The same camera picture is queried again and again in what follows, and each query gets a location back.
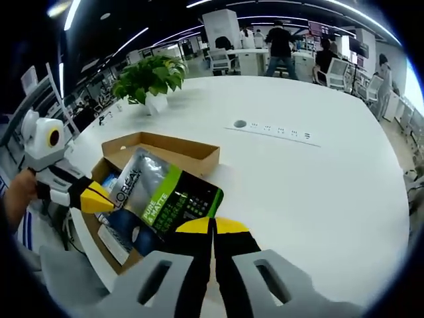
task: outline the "open cardboard box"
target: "open cardboard box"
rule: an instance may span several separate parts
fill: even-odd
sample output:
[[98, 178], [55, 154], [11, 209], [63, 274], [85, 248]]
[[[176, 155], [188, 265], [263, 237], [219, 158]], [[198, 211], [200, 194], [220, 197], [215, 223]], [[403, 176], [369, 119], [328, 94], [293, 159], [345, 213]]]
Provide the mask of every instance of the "open cardboard box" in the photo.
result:
[[[101, 145], [103, 157], [91, 171], [92, 179], [100, 184], [113, 172], [121, 173], [137, 148], [149, 150], [165, 161], [199, 178], [210, 174], [219, 163], [219, 147], [148, 132], [137, 132]], [[95, 215], [82, 213], [87, 228], [102, 255], [116, 271], [124, 272], [142, 256], [133, 249], [121, 266], [97, 235], [101, 223]]]

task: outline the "potted plant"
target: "potted plant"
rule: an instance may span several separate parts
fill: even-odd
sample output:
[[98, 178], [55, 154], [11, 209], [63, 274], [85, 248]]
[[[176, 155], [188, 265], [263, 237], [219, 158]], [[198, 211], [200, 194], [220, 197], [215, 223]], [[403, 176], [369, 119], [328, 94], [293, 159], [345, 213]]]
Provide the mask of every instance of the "potted plant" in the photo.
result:
[[130, 104], [147, 106], [152, 115], [168, 105], [168, 88], [181, 89], [185, 76], [180, 59], [151, 56], [124, 68], [112, 92], [119, 99], [128, 96]]

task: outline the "white pot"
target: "white pot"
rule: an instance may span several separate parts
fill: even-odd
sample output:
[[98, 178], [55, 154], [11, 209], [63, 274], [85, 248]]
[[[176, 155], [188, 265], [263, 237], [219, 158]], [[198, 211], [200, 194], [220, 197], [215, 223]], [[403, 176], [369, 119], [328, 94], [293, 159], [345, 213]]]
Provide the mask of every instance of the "white pot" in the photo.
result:
[[146, 107], [149, 115], [157, 115], [161, 113], [168, 106], [168, 100], [165, 94], [159, 93], [157, 96], [153, 96], [151, 92], [147, 93], [146, 96]]

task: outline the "human hand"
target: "human hand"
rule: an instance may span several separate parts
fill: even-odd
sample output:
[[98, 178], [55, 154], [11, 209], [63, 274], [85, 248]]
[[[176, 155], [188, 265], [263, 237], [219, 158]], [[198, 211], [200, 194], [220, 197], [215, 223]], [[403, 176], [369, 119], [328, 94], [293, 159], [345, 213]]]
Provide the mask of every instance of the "human hand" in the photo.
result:
[[37, 199], [36, 184], [35, 175], [26, 169], [12, 180], [5, 192], [4, 205], [6, 216], [14, 231], [17, 230], [28, 204], [32, 200]]

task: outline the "green plant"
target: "green plant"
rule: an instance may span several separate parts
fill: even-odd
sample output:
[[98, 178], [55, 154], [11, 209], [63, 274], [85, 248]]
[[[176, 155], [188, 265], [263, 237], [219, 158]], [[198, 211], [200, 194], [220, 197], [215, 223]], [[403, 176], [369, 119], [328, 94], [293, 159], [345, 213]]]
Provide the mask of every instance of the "green plant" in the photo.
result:
[[181, 89], [186, 72], [179, 58], [151, 56], [123, 69], [113, 85], [113, 95], [122, 99], [128, 96], [130, 104], [145, 104], [146, 94], [166, 94], [168, 87]]

